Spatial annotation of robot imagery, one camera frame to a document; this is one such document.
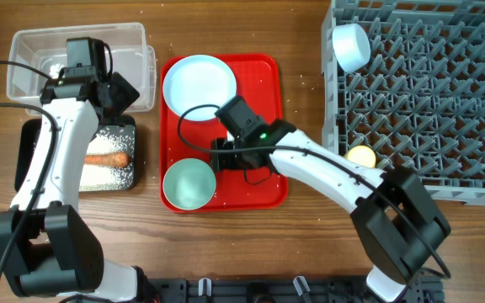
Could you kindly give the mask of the white rice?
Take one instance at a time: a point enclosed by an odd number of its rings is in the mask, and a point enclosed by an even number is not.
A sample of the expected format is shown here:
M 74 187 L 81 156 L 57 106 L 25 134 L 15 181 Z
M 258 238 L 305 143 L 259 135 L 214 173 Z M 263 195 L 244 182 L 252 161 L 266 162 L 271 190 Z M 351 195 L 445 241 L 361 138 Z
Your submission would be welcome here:
M 80 181 L 80 192 L 119 191 L 131 189 L 135 182 L 134 156 L 136 149 L 134 125 L 106 125 L 89 143 L 88 156 L 107 156 L 124 152 L 130 157 L 125 167 L 85 164 Z

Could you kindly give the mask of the green bowl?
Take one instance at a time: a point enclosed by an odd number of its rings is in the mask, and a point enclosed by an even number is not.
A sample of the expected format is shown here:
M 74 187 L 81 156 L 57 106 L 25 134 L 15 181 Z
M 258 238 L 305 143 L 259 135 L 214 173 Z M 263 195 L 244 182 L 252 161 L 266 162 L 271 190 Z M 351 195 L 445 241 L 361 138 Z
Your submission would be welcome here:
M 168 203 L 178 210 L 198 210 L 216 193 L 216 175 L 200 159 L 182 159 L 165 172 L 163 193 Z

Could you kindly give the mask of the white tissue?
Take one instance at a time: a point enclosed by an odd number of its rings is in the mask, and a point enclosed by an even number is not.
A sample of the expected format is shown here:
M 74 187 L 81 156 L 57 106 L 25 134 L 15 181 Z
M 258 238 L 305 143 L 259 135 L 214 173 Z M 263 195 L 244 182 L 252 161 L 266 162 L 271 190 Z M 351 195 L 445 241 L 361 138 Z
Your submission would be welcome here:
M 60 71 L 65 67 L 64 64 L 56 63 L 50 67 L 49 75 L 52 78 L 58 78 Z

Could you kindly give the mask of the light blue plate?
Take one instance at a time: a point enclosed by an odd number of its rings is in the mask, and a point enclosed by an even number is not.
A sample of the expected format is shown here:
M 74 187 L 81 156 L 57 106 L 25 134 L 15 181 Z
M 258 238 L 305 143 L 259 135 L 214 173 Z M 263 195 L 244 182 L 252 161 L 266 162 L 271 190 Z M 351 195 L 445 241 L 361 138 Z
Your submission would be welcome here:
M 237 80 L 232 69 L 222 60 L 208 55 L 187 56 L 174 63 L 163 79 L 163 98 L 166 105 L 190 121 L 214 119 L 214 105 L 221 107 L 237 94 Z

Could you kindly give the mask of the yellow plastic cup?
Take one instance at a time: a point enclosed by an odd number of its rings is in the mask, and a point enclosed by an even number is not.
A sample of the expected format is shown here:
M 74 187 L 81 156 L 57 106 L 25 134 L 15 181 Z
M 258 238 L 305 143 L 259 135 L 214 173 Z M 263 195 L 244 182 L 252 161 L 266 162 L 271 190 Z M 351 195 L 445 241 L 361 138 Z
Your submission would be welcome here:
M 368 146 L 355 146 L 351 148 L 344 157 L 350 162 L 364 167 L 376 167 L 376 154 Z

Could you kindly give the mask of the light blue bowl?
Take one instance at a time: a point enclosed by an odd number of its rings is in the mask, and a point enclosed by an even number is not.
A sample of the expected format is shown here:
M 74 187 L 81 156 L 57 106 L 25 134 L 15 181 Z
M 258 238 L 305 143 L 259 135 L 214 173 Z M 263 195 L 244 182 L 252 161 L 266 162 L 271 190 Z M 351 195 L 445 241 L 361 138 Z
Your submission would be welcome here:
M 332 42 L 337 62 L 345 72 L 356 72 L 369 62 L 370 42 L 360 25 L 336 26 L 333 30 Z

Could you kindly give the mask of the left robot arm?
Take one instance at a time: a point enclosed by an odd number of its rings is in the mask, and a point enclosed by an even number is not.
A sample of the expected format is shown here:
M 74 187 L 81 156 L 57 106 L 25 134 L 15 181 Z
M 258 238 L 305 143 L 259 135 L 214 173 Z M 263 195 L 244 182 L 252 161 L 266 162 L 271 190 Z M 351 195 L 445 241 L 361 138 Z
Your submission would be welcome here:
M 90 141 L 139 94 L 114 71 L 101 40 L 69 39 L 67 60 L 40 92 L 36 148 L 18 193 L 0 212 L 0 283 L 18 297 L 155 302 L 143 270 L 107 260 L 77 207 Z

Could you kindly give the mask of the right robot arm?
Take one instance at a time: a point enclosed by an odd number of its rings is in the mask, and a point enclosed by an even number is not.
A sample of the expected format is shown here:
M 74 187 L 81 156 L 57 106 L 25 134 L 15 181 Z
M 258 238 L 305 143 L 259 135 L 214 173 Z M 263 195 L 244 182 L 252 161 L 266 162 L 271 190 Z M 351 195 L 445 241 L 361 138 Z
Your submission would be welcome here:
M 430 258 L 444 264 L 437 249 L 450 224 L 412 169 L 386 172 L 351 162 L 286 121 L 267 123 L 240 96 L 216 108 L 215 116 L 233 138 L 211 143 L 213 168 L 267 168 L 340 205 L 373 263 L 366 284 L 379 299 L 399 299 Z

